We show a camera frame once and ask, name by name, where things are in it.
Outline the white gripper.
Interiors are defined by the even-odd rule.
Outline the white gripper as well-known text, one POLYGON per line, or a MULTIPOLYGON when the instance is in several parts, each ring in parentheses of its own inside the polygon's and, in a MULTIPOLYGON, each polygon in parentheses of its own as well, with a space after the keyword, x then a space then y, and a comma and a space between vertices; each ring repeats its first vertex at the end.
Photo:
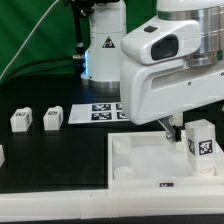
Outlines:
POLYGON ((224 99, 224 61, 202 67, 187 63, 200 45, 200 26, 194 20, 153 18, 122 39, 127 60, 121 68, 120 97, 133 123, 159 119, 166 139, 180 142, 181 129, 167 116, 224 99))

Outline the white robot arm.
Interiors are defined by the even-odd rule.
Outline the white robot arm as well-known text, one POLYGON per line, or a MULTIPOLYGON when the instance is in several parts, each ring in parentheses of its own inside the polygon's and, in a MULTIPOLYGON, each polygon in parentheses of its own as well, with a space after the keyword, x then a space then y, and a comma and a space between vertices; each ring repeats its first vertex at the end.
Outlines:
POLYGON ((135 124, 224 99, 224 0, 157 0, 128 33, 125 4, 99 2, 90 16, 85 84, 118 87, 135 124))

